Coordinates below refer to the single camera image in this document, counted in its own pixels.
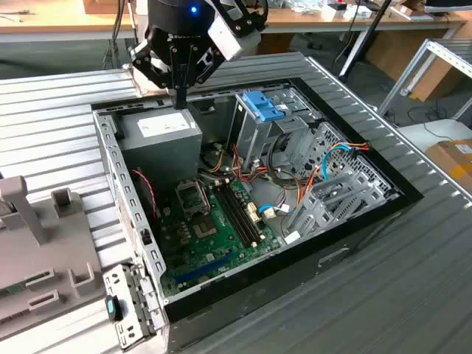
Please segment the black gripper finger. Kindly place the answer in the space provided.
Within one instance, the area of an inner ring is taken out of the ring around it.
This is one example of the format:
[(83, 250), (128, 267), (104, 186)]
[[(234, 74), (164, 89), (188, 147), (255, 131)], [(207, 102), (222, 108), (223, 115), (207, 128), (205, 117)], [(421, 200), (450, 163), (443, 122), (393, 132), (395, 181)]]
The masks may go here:
[(175, 88), (172, 68), (157, 57), (147, 40), (131, 47), (133, 79), (145, 94), (167, 94), (174, 108), (181, 107), (181, 89)]
[(187, 107), (187, 89), (196, 83), (202, 84), (223, 63), (223, 55), (215, 45), (206, 50), (202, 46), (192, 44), (187, 63), (184, 66), (184, 79), (181, 84), (181, 109)]

